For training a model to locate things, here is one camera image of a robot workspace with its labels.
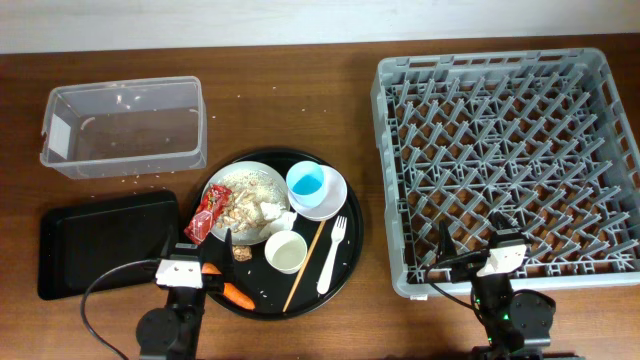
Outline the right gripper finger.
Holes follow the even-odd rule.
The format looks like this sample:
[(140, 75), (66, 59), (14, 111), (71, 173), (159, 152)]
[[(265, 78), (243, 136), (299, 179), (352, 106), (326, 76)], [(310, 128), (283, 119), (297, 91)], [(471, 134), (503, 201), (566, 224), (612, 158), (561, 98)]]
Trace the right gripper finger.
[(517, 225), (513, 225), (509, 221), (509, 218), (505, 217), (500, 212), (492, 212), (489, 216), (489, 220), (498, 234), (510, 234), (520, 231), (520, 228)]
[(438, 260), (446, 260), (457, 255), (457, 250), (454, 244), (451, 234), (448, 229), (448, 222), (441, 220), (439, 222), (439, 247), (438, 247)]

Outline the brown walnut piece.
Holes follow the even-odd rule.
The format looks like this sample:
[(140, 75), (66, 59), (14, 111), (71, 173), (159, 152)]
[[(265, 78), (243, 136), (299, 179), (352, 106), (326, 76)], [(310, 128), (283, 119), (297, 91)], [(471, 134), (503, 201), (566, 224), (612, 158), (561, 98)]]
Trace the brown walnut piece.
[(252, 259), (252, 250), (250, 246), (234, 245), (232, 247), (234, 260), (237, 262), (245, 262)]

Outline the orange carrot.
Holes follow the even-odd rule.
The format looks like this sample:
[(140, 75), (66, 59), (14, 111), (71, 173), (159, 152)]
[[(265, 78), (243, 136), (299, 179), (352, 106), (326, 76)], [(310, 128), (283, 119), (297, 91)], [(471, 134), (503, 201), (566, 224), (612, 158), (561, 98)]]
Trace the orange carrot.
[[(220, 270), (211, 263), (204, 263), (201, 273), (205, 275), (221, 275)], [(249, 311), (253, 311), (255, 309), (255, 303), (253, 300), (229, 282), (224, 282), (222, 294), (227, 300), (243, 309)]]

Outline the red snack wrapper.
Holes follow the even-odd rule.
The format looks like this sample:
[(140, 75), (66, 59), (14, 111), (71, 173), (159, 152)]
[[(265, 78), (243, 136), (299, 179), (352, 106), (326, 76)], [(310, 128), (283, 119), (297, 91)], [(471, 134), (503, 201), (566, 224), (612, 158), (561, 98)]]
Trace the red snack wrapper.
[(232, 190), (224, 185), (211, 185), (204, 193), (194, 216), (184, 230), (185, 235), (200, 245), (230, 203)]

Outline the small white bowl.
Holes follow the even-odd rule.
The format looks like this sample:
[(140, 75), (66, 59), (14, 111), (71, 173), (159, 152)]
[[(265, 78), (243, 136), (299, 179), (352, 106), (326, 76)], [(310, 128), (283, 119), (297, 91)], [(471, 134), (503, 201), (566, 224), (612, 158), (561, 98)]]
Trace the small white bowl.
[(264, 248), (268, 264), (286, 275), (294, 274), (301, 269), (307, 251), (305, 239), (291, 230), (274, 233), (266, 241)]

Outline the white tissue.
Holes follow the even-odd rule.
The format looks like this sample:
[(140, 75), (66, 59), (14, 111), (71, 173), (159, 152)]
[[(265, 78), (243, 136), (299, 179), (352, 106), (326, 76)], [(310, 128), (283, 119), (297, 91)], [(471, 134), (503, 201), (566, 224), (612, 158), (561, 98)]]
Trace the white tissue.
[(287, 211), (281, 204), (261, 202), (260, 209), (266, 222), (259, 232), (260, 239), (268, 239), (272, 234), (293, 229), (297, 213)]

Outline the rice and peanut scraps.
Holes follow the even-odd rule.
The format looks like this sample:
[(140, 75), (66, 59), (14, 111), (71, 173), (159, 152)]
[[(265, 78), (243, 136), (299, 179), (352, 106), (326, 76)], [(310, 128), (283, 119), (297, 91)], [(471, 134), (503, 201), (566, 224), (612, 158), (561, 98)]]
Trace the rice and peanut scraps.
[(289, 209), (284, 192), (265, 172), (238, 170), (223, 177), (218, 185), (228, 187), (232, 194), (229, 205), (216, 222), (217, 229), (230, 228), (233, 233), (242, 235), (260, 232), (266, 224), (260, 209), (261, 202), (278, 203)]

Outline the grey plate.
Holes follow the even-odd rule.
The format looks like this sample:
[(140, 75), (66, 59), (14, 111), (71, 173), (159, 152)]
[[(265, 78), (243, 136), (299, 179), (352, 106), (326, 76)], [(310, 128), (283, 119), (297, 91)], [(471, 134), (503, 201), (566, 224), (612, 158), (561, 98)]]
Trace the grey plate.
[(210, 233), (224, 240), (228, 229), (233, 244), (251, 246), (268, 238), (265, 226), (290, 210), (284, 178), (271, 166), (257, 161), (240, 161), (217, 171), (206, 183), (201, 197), (214, 186), (231, 191), (230, 203), (214, 222)]

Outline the wooden chopstick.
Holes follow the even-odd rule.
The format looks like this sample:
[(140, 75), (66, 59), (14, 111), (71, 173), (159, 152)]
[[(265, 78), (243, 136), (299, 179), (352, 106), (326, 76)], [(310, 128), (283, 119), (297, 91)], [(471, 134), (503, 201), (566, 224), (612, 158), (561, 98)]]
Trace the wooden chopstick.
[(304, 272), (305, 272), (305, 270), (307, 268), (307, 265), (308, 265), (308, 263), (309, 263), (309, 261), (310, 261), (310, 259), (312, 257), (312, 254), (313, 254), (313, 252), (314, 252), (314, 250), (316, 248), (316, 245), (318, 243), (320, 235), (322, 234), (322, 232), (324, 230), (325, 224), (326, 224), (326, 220), (323, 220), (323, 221), (321, 221), (319, 223), (319, 226), (318, 226), (318, 228), (316, 230), (316, 233), (315, 233), (315, 235), (313, 237), (311, 245), (309, 246), (309, 249), (308, 249), (308, 251), (306, 253), (306, 256), (305, 256), (305, 259), (304, 259), (304, 261), (302, 263), (302, 266), (301, 266), (301, 268), (299, 269), (299, 271), (297, 273), (295, 281), (294, 281), (294, 283), (293, 283), (293, 285), (292, 285), (292, 287), (290, 289), (290, 292), (288, 294), (288, 297), (287, 297), (287, 299), (286, 299), (286, 301), (284, 303), (284, 306), (283, 306), (283, 309), (282, 309), (283, 313), (287, 312), (287, 310), (288, 310), (288, 308), (289, 308), (289, 306), (291, 304), (291, 301), (292, 301), (292, 299), (293, 299), (293, 297), (294, 297), (294, 295), (295, 295), (295, 293), (297, 291), (297, 288), (298, 288), (298, 286), (299, 286), (299, 284), (301, 282), (301, 279), (302, 279), (302, 277), (304, 275)]

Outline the white plastic fork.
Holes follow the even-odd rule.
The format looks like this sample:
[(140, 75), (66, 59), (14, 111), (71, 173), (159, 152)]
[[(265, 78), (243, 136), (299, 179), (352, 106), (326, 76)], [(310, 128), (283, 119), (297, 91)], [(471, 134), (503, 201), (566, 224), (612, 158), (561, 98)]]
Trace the white plastic fork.
[(319, 276), (316, 290), (320, 295), (328, 292), (339, 244), (344, 240), (347, 218), (338, 216), (331, 231), (331, 245)]

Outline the blue cup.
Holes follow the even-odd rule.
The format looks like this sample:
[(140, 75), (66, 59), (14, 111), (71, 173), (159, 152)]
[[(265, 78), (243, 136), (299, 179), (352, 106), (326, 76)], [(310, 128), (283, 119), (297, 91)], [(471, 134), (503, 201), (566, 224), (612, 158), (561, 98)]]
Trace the blue cup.
[(318, 206), (326, 197), (325, 173), (316, 162), (294, 164), (287, 172), (286, 184), (297, 203), (306, 208)]

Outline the white saucer plate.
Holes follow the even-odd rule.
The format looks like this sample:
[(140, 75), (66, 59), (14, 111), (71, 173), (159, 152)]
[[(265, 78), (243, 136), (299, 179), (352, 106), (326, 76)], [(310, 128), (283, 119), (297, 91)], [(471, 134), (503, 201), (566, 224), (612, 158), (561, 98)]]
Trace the white saucer plate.
[(325, 173), (327, 195), (318, 206), (304, 207), (298, 203), (291, 191), (288, 192), (291, 207), (299, 215), (312, 221), (324, 221), (336, 215), (345, 204), (348, 192), (346, 180), (337, 170), (326, 165), (321, 165), (320, 168)]

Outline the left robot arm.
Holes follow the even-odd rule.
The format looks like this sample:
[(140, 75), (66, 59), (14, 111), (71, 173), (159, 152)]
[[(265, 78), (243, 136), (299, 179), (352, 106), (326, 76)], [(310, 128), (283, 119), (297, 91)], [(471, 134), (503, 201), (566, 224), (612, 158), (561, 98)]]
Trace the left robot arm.
[(161, 259), (156, 285), (168, 291), (166, 304), (148, 311), (138, 322), (136, 340), (141, 359), (194, 359), (196, 357), (205, 299), (210, 292), (223, 294), (233, 281), (232, 233), (227, 232), (223, 266), (217, 274), (205, 274), (203, 249), (193, 243), (177, 243)]

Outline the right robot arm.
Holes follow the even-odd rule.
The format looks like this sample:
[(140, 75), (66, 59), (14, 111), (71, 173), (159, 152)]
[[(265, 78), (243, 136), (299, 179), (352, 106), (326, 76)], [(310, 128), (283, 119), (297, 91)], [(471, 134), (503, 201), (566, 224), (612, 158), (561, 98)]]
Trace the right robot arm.
[(450, 270), (454, 283), (471, 284), (469, 306), (484, 327), (488, 344), (471, 350), (471, 359), (544, 359), (551, 344), (556, 302), (538, 291), (514, 290), (510, 274), (524, 262), (529, 240), (500, 214), (490, 217), (495, 231), (488, 244), (459, 254), (447, 224), (439, 223), (435, 268)]

